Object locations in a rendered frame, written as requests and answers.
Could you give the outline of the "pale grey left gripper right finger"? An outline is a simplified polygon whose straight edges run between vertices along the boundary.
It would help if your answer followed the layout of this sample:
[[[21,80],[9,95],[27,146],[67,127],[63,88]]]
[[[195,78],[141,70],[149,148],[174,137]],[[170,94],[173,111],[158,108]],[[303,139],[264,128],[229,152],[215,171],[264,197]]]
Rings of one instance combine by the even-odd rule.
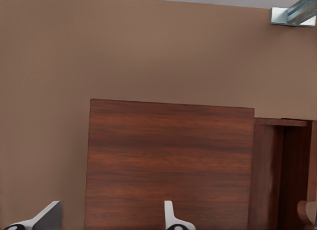
[[[196,230],[192,223],[175,217],[171,200],[164,201],[164,228],[165,230]]]

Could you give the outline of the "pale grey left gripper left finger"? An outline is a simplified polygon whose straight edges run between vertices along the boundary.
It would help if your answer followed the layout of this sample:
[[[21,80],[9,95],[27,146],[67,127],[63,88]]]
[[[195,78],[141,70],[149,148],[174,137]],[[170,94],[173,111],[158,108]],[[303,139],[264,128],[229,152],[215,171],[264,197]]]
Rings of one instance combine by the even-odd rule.
[[[62,201],[55,200],[35,217],[9,225],[3,230],[60,230]]]

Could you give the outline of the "dark wooden sliding lid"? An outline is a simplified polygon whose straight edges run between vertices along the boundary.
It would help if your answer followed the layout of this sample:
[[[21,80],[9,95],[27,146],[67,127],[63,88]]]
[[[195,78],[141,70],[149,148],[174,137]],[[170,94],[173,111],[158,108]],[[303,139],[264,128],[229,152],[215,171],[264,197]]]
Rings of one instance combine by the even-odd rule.
[[[254,109],[92,99],[85,230],[246,230]]]

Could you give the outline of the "dark wooden box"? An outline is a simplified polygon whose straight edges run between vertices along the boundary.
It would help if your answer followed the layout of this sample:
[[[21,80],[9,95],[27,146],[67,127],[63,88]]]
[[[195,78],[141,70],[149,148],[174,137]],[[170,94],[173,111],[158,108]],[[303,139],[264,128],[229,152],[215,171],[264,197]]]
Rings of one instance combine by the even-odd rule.
[[[317,230],[317,121],[256,118],[249,230]]]

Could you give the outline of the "silver frame post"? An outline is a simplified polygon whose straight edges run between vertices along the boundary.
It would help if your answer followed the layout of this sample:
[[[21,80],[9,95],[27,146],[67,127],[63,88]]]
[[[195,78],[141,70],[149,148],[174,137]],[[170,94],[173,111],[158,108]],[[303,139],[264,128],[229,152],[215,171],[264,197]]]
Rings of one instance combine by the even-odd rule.
[[[317,0],[299,0],[289,8],[272,7],[270,24],[314,27],[317,23]]]

